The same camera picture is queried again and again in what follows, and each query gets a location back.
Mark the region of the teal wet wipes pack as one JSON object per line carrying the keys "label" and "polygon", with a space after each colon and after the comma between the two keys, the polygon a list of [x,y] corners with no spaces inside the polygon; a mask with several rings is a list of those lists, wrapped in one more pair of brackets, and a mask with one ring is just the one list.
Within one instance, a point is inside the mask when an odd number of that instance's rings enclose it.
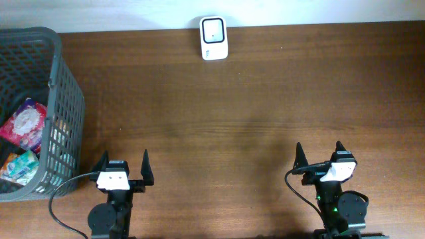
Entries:
{"label": "teal wet wipes pack", "polygon": [[14,161],[8,164],[8,174],[20,185],[27,185],[35,176],[39,167],[37,155],[31,150],[18,156]]}

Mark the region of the red purple pad package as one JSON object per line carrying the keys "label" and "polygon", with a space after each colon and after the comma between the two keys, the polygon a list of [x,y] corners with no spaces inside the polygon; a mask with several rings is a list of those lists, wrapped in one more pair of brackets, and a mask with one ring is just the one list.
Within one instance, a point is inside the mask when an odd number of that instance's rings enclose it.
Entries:
{"label": "red purple pad package", "polygon": [[1,126],[1,137],[20,148],[40,153],[47,107],[27,98]]}

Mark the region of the orange tissue pack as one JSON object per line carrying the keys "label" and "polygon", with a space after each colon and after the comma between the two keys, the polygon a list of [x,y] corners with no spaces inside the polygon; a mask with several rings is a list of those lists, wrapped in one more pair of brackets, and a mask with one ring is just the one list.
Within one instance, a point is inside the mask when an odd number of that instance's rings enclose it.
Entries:
{"label": "orange tissue pack", "polygon": [[12,182],[12,183],[16,183],[16,180],[9,176],[7,166],[9,163],[14,161],[18,156],[19,155],[15,153],[9,154],[8,158],[6,159],[4,165],[1,168],[1,179]]}

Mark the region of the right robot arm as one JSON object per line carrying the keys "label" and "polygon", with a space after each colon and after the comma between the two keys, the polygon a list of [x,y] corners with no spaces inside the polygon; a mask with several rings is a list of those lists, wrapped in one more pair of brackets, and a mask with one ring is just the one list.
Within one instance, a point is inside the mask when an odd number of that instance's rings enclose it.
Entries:
{"label": "right robot arm", "polygon": [[310,164],[301,143],[296,145],[293,175],[302,175],[303,186],[313,185],[323,230],[315,230],[315,238],[360,238],[366,227],[365,217],[369,198],[356,191],[343,191],[341,185],[353,177],[357,160],[340,141],[330,160]]}

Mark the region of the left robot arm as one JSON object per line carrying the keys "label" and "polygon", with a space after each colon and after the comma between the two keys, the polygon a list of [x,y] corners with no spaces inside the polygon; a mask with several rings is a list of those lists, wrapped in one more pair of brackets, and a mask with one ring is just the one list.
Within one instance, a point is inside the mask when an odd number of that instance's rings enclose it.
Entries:
{"label": "left robot arm", "polygon": [[92,169],[89,179],[96,188],[107,194],[107,201],[96,205],[88,215],[88,226],[92,238],[129,238],[133,196],[144,193],[146,187],[154,185],[154,176],[147,150],[143,152],[141,179],[129,178],[127,161],[112,161],[104,152]]}

